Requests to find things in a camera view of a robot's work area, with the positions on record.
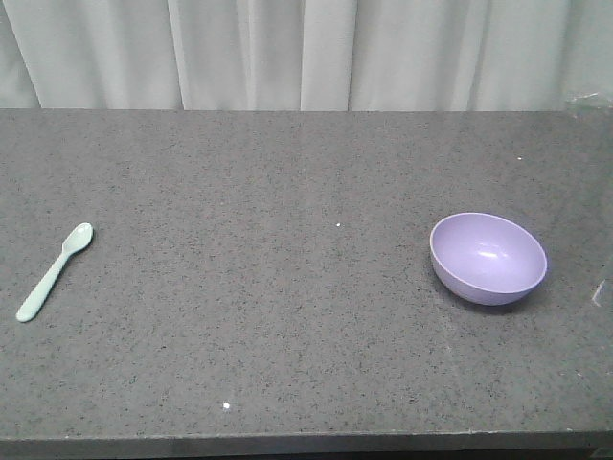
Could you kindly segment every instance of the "speckled stone surface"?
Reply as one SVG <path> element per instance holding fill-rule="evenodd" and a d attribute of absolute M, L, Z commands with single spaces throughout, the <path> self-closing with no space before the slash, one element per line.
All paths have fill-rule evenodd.
<path fill-rule="evenodd" d="M 1 110 L 0 455 L 613 444 L 613 306 L 592 300 L 612 131 L 562 113 Z M 443 287 L 428 236 L 462 211 L 540 239 L 538 290 L 497 309 Z M 18 323 L 83 221 L 91 246 Z"/>

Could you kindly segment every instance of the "spoon handle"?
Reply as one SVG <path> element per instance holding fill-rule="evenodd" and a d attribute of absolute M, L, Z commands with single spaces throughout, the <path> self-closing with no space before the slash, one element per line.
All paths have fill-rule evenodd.
<path fill-rule="evenodd" d="M 47 295 L 49 295 L 51 288 L 54 286 L 57 275 L 59 275 L 59 272 L 63 269 L 64 264 L 66 264 L 69 257 L 70 256 L 67 256 L 63 252 L 59 254 L 59 257 L 56 259 L 53 265 L 51 265 L 51 268 L 49 268 L 47 273 L 45 273 L 45 276 L 42 277 L 42 280 L 38 282 L 34 290 L 21 305 L 21 308 L 16 315 L 17 321 L 25 323 L 36 316 L 42 307 L 42 304 L 45 303 L 45 299 L 47 298 Z"/>

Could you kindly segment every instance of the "purple bowl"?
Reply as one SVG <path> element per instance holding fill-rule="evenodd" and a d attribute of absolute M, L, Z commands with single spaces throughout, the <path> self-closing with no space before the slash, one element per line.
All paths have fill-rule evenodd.
<path fill-rule="evenodd" d="M 432 265 L 460 297 L 482 305 L 521 299 L 543 280 L 547 256 L 519 225 L 490 214 L 444 218 L 430 234 Z"/>

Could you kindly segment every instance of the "mint green spoon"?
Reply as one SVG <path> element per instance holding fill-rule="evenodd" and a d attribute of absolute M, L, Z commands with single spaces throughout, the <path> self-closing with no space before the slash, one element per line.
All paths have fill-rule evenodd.
<path fill-rule="evenodd" d="M 47 295 L 49 295 L 51 288 L 54 286 L 57 275 L 59 275 L 59 272 L 64 268 L 70 256 L 85 249 L 87 244 L 92 241 L 93 235 L 94 228 L 90 223 L 82 223 L 70 232 L 70 235 L 68 235 L 68 238 L 66 238 L 61 246 L 61 254 L 59 254 L 59 257 L 21 305 L 16 315 L 17 321 L 25 323 L 36 316 L 42 308 L 42 304 L 45 303 L 45 299 Z"/>

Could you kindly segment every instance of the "white curtain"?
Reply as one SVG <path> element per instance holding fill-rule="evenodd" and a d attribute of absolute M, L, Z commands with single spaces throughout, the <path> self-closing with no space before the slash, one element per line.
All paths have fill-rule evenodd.
<path fill-rule="evenodd" d="M 613 93 L 611 0 L 4 0 L 0 106 L 547 110 Z"/>

